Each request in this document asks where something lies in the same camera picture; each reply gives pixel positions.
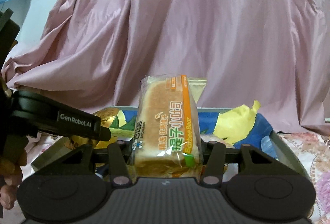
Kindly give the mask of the person left hand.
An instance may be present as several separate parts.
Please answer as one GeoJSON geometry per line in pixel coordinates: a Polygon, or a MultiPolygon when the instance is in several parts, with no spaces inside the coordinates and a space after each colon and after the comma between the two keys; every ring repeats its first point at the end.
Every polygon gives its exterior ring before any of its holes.
{"type": "Polygon", "coordinates": [[[5,210],[11,210],[16,201],[17,187],[22,183],[22,166],[27,164],[27,153],[25,150],[17,164],[1,157],[1,177],[5,183],[1,186],[1,205],[5,210]]]}

